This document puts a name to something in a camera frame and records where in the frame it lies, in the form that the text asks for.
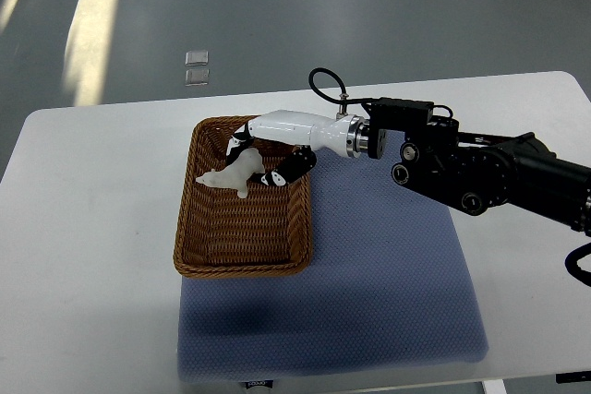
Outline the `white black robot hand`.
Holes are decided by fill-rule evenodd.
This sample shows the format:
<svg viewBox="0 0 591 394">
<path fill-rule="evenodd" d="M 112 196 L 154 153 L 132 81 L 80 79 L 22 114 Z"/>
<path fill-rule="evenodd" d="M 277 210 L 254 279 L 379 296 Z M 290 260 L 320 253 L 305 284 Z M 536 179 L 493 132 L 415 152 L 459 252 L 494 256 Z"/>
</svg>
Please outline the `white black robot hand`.
<svg viewBox="0 0 591 394">
<path fill-rule="evenodd" d="M 313 113 L 279 110 L 248 120 L 228 141 L 226 163 L 234 163 L 255 140 L 294 146 L 295 151 L 269 172 L 253 173 L 251 180 L 267 186 L 285 186 L 316 165 L 315 152 L 330 149 L 342 157 L 357 158 L 368 149 L 369 120 L 347 114 L 337 119 Z"/>
</svg>

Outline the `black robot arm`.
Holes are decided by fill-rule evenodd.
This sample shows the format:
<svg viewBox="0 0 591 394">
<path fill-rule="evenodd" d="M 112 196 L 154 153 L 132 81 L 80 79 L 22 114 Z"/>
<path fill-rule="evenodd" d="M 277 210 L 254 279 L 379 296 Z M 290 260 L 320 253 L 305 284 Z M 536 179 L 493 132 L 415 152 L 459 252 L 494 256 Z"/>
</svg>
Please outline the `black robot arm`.
<svg viewBox="0 0 591 394">
<path fill-rule="evenodd" d="M 358 134 L 378 159 L 388 131 L 401 131 L 400 162 L 392 180 L 471 216 L 504 204 L 590 232 L 590 170 L 559 159 L 532 132 L 517 137 L 460 131 L 437 104 L 392 98 L 362 99 L 369 121 Z"/>
</svg>

